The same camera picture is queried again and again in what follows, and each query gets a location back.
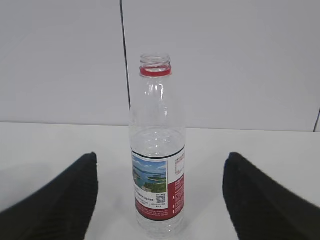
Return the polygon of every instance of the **white label section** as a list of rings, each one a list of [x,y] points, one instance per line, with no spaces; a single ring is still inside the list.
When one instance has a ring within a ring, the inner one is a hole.
[[[185,150],[162,159],[149,159],[132,153],[135,198],[149,209],[168,208],[168,184],[185,171]]]
[[[168,159],[168,184],[172,184],[180,179],[185,173],[185,149],[179,154]]]
[[[167,192],[147,192],[142,190],[134,183],[135,198],[143,206],[149,209],[167,209],[168,208],[168,193]]]

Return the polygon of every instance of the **clear plastic bottle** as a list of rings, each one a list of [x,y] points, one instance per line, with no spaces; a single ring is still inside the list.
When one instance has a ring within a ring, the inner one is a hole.
[[[140,76],[129,125],[137,221],[149,235],[168,237],[183,220],[185,113],[169,55],[142,55]]]

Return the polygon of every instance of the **landscape photo on label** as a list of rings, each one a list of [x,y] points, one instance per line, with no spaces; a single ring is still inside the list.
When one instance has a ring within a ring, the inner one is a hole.
[[[167,192],[167,162],[145,161],[132,156],[133,179],[143,191],[150,193]]]

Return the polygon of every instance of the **red label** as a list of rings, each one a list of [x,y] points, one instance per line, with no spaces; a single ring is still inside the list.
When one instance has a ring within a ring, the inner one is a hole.
[[[185,175],[179,180],[168,185],[168,208],[167,209],[150,209],[143,206],[135,199],[135,206],[138,212],[147,219],[163,221],[178,215],[185,204]]]
[[[164,221],[178,215],[185,204],[184,149],[167,158],[132,153],[135,205],[147,219]]]

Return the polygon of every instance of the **white wall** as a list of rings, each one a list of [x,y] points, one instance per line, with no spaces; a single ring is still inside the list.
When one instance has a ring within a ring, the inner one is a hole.
[[[124,125],[118,0],[0,1],[0,121]]]
[[[130,86],[144,52],[171,55],[188,126],[312,131],[320,1],[125,0]]]
[[[320,1],[124,0],[129,77],[167,52],[189,127],[312,131]],[[0,1],[0,122],[125,125],[118,0]]]

